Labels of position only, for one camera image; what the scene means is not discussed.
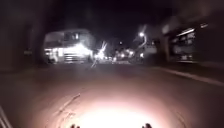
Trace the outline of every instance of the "sidewalk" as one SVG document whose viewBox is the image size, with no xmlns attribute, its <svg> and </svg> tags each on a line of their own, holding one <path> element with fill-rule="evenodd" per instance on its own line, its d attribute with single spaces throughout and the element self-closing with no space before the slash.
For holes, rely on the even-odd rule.
<svg viewBox="0 0 224 128">
<path fill-rule="evenodd" d="M 190 63 L 169 63 L 161 66 L 167 71 L 186 77 L 197 77 L 201 81 L 217 81 L 224 85 L 224 69 L 208 68 L 198 64 Z"/>
</svg>

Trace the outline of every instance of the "curb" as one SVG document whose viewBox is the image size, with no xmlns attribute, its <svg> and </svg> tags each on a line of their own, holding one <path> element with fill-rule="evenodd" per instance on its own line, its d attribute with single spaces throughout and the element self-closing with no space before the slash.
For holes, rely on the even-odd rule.
<svg viewBox="0 0 224 128">
<path fill-rule="evenodd" d="M 201 81 L 201 82 L 204 82 L 204 83 L 209 83 L 209 84 L 213 84 L 213 85 L 216 85 L 216 86 L 224 87 L 223 82 L 220 82 L 220 81 L 215 80 L 215 79 L 202 77 L 202 76 L 198 76 L 198 75 L 190 74 L 190 73 L 184 73 L 184 72 L 171 70 L 171 69 L 167 69 L 167 68 L 162 68 L 162 67 L 157 67 L 156 69 L 161 70 L 161 71 L 165 71 L 165 72 L 168 72 L 168 73 L 171 73 L 171 74 L 175 74 L 175 75 L 187 77 L 187 78 L 190 78 L 190 79 L 194 79 L 194 80 L 197 80 L 197 81 Z"/>
</svg>

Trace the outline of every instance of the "asphalt road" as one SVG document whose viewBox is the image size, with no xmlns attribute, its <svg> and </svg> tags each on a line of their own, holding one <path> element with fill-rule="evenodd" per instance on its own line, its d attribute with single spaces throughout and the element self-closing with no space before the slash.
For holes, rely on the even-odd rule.
<svg viewBox="0 0 224 128">
<path fill-rule="evenodd" d="M 60 65 L 1 76 L 14 128 L 223 128 L 224 87 L 154 67 Z"/>
</svg>

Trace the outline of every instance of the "street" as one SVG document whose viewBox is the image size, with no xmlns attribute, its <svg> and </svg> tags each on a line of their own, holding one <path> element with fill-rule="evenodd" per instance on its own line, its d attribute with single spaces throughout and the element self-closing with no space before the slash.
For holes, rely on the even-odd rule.
<svg viewBox="0 0 224 128">
<path fill-rule="evenodd" d="M 14 128 L 222 128 L 224 87 L 133 65 L 55 65 L 1 77 Z"/>
</svg>

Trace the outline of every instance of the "dark sky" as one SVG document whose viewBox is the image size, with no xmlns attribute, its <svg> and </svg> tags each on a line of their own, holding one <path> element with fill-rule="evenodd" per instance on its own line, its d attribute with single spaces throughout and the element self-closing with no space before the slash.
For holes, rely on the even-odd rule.
<svg viewBox="0 0 224 128">
<path fill-rule="evenodd" d="M 58 0 L 50 30 L 87 28 L 98 38 L 133 40 L 138 27 L 173 13 L 171 0 Z"/>
</svg>

